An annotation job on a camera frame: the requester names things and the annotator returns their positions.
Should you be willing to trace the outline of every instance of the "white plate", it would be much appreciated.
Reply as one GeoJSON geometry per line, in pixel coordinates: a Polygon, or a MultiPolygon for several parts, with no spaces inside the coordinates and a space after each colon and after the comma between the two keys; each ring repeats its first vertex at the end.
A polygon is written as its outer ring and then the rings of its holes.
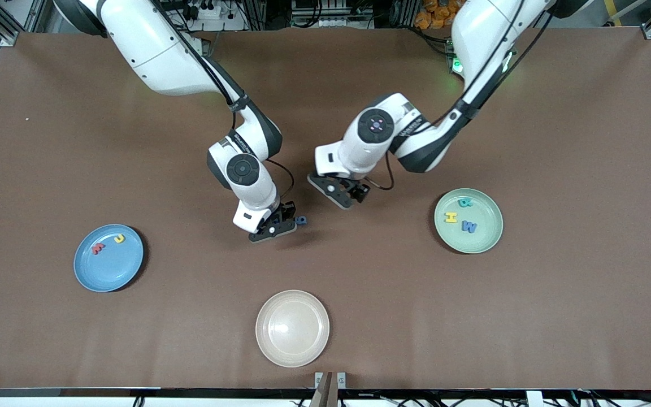
{"type": "Polygon", "coordinates": [[[255,338],[263,355],[282,367],[315,361],[326,348],[331,323],[323,304],[299,289],[271,297],[258,313],[255,338]]]}

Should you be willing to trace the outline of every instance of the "green plate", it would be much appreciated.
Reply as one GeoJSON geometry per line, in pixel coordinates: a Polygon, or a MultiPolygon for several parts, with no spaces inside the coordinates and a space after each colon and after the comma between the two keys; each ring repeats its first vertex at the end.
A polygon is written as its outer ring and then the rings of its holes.
{"type": "Polygon", "coordinates": [[[460,188],[445,194],[433,214],[436,231],[447,245],[462,253],[483,253],[494,247],[504,231],[504,219],[485,193],[460,188]]]}

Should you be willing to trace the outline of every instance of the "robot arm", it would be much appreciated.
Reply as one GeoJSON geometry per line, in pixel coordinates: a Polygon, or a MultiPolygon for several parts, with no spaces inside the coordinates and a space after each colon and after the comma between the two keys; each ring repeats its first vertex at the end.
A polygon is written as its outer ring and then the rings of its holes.
{"type": "Polygon", "coordinates": [[[280,150],[278,127],[214,60],[202,57],[152,0],[55,0],[74,26],[112,38],[132,70],[152,90],[180,96],[221,93],[243,124],[207,151],[207,166],[240,199],[233,223],[253,242],[292,232],[295,206],[281,203],[264,160],[280,150]]]}
{"type": "Polygon", "coordinates": [[[390,150],[409,172],[436,167],[457,133],[486,102],[501,77],[505,56],[550,0],[468,0],[454,20],[454,51],[463,66],[465,91],[434,126],[405,96],[383,96],[361,111],[341,141],[315,149],[308,181],[342,209],[361,202],[360,183],[390,150]]]}

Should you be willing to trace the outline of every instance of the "plate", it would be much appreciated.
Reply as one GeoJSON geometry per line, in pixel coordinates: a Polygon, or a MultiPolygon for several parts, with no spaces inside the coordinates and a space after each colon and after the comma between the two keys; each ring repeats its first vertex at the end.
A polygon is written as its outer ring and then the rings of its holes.
{"type": "Polygon", "coordinates": [[[282,367],[300,367],[315,361],[326,348],[330,333],[326,308],[299,289],[272,296],[255,323],[255,338],[263,355],[282,367]]]}
{"type": "Polygon", "coordinates": [[[447,245],[462,253],[483,253],[499,242],[504,219],[485,193],[460,188],[445,194],[433,214],[436,231],[447,245]]]}
{"type": "Polygon", "coordinates": [[[91,291],[115,291],[137,275],[144,256],[142,239],[132,227],[107,224],[80,243],[75,253],[75,277],[91,291]]]}

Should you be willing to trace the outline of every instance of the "brown table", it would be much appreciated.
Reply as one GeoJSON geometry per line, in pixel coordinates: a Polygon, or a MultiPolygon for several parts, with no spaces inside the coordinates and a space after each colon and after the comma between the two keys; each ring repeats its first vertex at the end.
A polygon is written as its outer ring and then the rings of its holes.
{"type": "Polygon", "coordinates": [[[2,49],[0,387],[302,387],[325,370],[352,387],[651,387],[651,41],[638,29],[547,31],[435,170],[396,164],[396,188],[348,212],[305,182],[313,148],[382,93],[439,116],[462,88],[441,57],[412,33],[350,29],[226,33],[215,57],[282,129],[277,159],[309,219],[295,234],[252,245],[233,226],[237,201],[205,162],[230,126],[220,95],[157,95],[101,38],[23,34],[2,49]],[[503,211],[490,252],[451,252],[432,229],[460,187],[503,211]],[[145,235],[149,262],[129,288],[91,293],[73,253],[111,222],[145,235]],[[299,369],[255,342],[283,289],[331,317],[328,347],[299,369]]]}

